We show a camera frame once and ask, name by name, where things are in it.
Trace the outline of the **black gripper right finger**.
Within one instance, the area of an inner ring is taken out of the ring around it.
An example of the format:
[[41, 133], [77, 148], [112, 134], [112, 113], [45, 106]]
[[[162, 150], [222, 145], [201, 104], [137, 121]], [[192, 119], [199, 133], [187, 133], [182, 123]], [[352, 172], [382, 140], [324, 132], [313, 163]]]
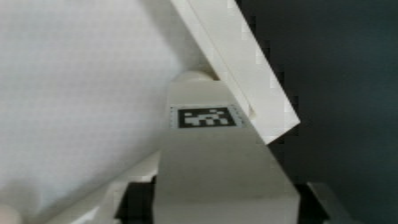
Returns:
[[301, 194], [297, 224], [365, 224], [350, 215], [325, 183], [301, 183], [295, 188]]

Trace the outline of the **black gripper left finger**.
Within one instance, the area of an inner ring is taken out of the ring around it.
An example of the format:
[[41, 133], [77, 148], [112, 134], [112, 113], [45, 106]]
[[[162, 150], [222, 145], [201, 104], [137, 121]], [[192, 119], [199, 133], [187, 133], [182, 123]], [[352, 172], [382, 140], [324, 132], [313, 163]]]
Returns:
[[155, 202], [157, 177], [144, 182], [130, 182], [114, 218], [121, 224], [155, 224], [153, 202]]

